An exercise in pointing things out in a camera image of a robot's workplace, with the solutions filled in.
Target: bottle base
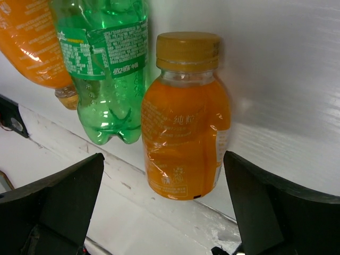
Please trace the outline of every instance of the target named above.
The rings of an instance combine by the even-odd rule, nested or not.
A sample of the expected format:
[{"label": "bottle base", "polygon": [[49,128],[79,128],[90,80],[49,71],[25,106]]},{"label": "bottle base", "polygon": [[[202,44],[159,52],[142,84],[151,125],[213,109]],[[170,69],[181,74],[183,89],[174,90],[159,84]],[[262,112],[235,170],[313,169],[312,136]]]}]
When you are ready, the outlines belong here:
[{"label": "bottle base", "polygon": [[84,130],[90,140],[96,145],[104,145],[112,137],[119,137],[124,143],[130,145],[139,140],[141,135],[140,127],[134,130],[120,130],[120,131],[109,131],[109,130],[94,130],[91,127],[85,127]]},{"label": "bottle base", "polygon": [[195,195],[194,197],[175,197],[171,194],[164,194],[164,193],[160,193],[159,191],[157,191],[156,189],[154,189],[150,183],[149,183],[150,188],[155,191],[158,195],[160,195],[163,198],[167,198],[167,199],[171,199],[171,200],[177,200],[177,201],[191,201],[191,200],[195,200],[198,198],[203,198],[205,197],[207,194],[209,194],[211,191],[213,191],[214,189],[210,190],[209,192],[203,193],[203,194],[199,194],[199,195]]}]

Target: bottle cap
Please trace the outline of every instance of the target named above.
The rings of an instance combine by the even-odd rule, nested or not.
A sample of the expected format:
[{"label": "bottle cap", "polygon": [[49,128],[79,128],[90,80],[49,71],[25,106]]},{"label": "bottle cap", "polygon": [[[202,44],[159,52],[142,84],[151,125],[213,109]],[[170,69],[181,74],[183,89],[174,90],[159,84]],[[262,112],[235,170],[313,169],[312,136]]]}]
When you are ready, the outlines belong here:
[{"label": "bottle cap", "polygon": [[157,38],[157,66],[174,72],[218,68],[220,37],[204,32],[162,33]]},{"label": "bottle cap", "polygon": [[65,98],[58,98],[59,101],[69,110],[76,110],[78,106],[78,94],[71,96],[71,97],[65,97]]}]

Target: orange juice bottle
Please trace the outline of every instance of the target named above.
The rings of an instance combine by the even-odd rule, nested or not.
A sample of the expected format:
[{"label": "orange juice bottle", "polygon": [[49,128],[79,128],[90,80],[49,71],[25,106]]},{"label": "orange juice bottle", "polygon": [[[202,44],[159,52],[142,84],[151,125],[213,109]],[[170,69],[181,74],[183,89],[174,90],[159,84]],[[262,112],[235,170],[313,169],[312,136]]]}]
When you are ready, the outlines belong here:
[{"label": "orange juice bottle", "polygon": [[55,89],[66,108],[77,108],[47,0],[0,0],[0,38],[1,52],[23,76]]},{"label": "orange juice bottle", "polygon": [[231,126],[228,96],[214,78],[220,38],[172,32],[157,38],[161,75],[142,102],[142,138],[151,188],[191,200],[216,186]]}]

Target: upside-down bottle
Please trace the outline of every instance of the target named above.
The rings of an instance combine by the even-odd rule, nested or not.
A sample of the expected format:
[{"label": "upside-down bottle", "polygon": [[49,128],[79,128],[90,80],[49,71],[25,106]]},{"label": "upside-down bottle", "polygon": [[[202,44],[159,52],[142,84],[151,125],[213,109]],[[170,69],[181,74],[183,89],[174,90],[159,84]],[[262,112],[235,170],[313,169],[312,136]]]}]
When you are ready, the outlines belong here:
[{"label": "upside-down bottle", "polygon": [[86,134],[98,145],[113,136],[138,141],[148,51],[144,0],[49,3]]},{"label": "upside-down bottle", "polygon": [[0,0],[0,50],[23,76],[55,89],[66,108],[77,108],[47,0]]}]

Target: orange plastic wrapper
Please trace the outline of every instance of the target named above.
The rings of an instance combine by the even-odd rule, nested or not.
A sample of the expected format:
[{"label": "orange plastic wrapper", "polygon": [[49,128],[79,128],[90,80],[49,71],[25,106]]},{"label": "orange plastic wrapper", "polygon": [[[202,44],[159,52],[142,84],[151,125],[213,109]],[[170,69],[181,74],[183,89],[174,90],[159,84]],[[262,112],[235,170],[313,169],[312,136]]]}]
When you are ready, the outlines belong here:
[{"label": "orange plastic wrapper", "polygon": [[34,83],[53,89],[72,84],[47,0],[0,0],[0,50]]},{"label": "orange plastic wrapper", "polygon": [[192,200],[216,186],[231,127],[224,88],[214,81],[179,88],[156,80],[142,103],[149,185],[163,197]]}]

